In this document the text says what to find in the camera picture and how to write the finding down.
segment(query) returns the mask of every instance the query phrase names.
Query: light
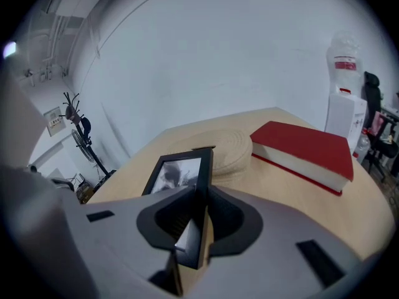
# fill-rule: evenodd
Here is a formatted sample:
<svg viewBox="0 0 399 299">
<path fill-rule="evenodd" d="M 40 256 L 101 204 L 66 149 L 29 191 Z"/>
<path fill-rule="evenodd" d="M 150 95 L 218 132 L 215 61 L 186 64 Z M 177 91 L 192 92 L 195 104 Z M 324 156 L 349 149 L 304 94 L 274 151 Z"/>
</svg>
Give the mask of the light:
<svg viewBox="0 0 399 299">
<path fill-rule="evenodd" d="M 6 58 L 9 55 L 15 53 L 16 49 L 17 49 L 17 44 L 15 42 L 7 43 L 6 47 L 4 48 L 4 50 L 2 52 L 2 56 L 4 58 Z"/>
</svg>

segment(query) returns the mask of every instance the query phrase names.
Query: red label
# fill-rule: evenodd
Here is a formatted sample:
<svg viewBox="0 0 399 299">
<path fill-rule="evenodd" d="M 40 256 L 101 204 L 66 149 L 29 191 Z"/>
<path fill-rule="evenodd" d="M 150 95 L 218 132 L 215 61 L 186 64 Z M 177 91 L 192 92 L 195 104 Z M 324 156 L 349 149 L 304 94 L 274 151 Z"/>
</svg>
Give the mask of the red label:
<svg viewBox="0 0 399 299">
<path fill-rule="evenodd" d="M 344 70 L 353 70 L 356 71 L 356 63 L 350 62 L 336 62 L 335 63 L 336 69 L 344 69 Z"/>
<path fill-rule="evenodd" d="M 341 92 L 347 92 L 349 94 L 352 94 L 352 92 L 350 90 L 348 90 L 347 88 L 340 88 L 339 89 Z"/>
</svg>

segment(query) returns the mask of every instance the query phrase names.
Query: woven placemat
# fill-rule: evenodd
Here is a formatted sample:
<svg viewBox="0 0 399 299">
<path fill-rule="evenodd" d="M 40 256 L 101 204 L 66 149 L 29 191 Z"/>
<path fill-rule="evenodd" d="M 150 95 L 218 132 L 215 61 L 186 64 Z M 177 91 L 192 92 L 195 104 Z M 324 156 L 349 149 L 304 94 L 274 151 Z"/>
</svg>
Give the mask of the woven placemat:
<svg viewBox="0 0 399 299">
<path fill-rule="evenodd" d="M 252 141 L 241 130 L 213 130 L 179 140 L 169 146 L 167 154 L 191 151 L 196 148 L 213 148 L 213 183 L 240 178 L 249 166 Z"/>
</svg>

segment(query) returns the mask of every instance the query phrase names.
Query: plastic bottle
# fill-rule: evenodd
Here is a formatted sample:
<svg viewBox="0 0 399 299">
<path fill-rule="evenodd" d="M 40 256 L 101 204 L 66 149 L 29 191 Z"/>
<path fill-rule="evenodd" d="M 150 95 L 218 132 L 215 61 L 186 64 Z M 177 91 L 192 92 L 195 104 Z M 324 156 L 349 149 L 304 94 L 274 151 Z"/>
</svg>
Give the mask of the plastic bottle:
<svg viewBox="0 0 399 299">
<path fill-rule="evenodd" d="M 366 157 L 368 150 L 370 149 L 370 140 L 367 136 L 367 129 L 364 128 L 362 130 L 362 134 L 360 134 L 360 138 L 357 142 L 357 146 L 355 148 L 354 156 L 356 156 L 356 160 L 361 164 Z"/>
<path fill-rule="evenodd" d="M 358 50 L 356 38 L 351 32 L 339 31 L 331 41 L 331 55 L 334 57 L 334 82 L 337 90 L 344 88 L 360 97 L 361 74 L 358 71 Z"/>
</svg>

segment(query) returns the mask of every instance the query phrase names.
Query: white wall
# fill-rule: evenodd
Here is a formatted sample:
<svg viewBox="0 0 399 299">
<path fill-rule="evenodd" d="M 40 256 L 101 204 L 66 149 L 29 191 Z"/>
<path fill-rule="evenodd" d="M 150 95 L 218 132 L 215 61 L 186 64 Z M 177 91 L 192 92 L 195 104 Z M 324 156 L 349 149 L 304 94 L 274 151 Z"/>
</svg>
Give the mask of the white wall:
<svg viewBox="0 0 399 299">
<path fill-rule="evenodd" d="M 70 78 L 105 147 L 132 155 L 165 128 L 279 106 L 324 129 L 326 53 L 352 31 L 364 70 L 393 103 L 397 53 L 362 0 L 101 0 L 86 26 Z"/>
<path fill-rule="evenodd" d="M 70 96 L 73 97 L 73 93 L 67 88 L 61 78 L 53 78 L 52 80 L 46 81 L 44 83 L 36 83 L 35 87 L 32 87 L 29 84 L 29 81 L 26 80 L 26 82 L 21 83 L 21 87 L 41 114 L 47 113 L 56 107 L 60 107 L 61 113 L 64 114 L 65 105 L 63 105 L 62 102 L 66 102 L 66 99 L 63 95 L 63 92 L 69 92 Z M 34 163 L 40 156 L 51 149 L 54 145 L 60 143 L 67 136 L 70 136 L 70 132 L 73 127 L 65 118 L 64 123 L 66 128 L 54 136 L 50 136 L 47 128 L 43 131 L 34 151 L 32 152 L 29 161 L 30 163 Z"/>
<path fill-rule="evenodd" d="M 35 87 L 32 87 L 29 81 L 22 82 L 21 85 L 24 93 L 41 114 L 55 107 L 60 107 L 61 113 L 64 114 L 66 105 L 63 102 L 66 102 L 66 98 L 63 92 L 69 92 L 70 99 L 74 96 L 61 78 L 53 78 L 44 83 L 38 82 Z M 71 131 L 75 129 L 75 126 L 71 125 L 70 121 L 65 118 L 64 122 L 66 128 L 52 137 L 50 137 L 47 128 L 44 129 L 29 162 L 36 164 L 38 171 L 43 176 L 48 176 L 58 168 L 66 179 L 81 173 L 90 184 L 96 185 L 99 181 L 99 174 L 95 168 L 95 163 L 88 162 L 79 148 L 76 147 L 71 136 Z M 108 163 L 106 165 L 109 168 L 114 168 L 113 164 Z"/>
</svg>

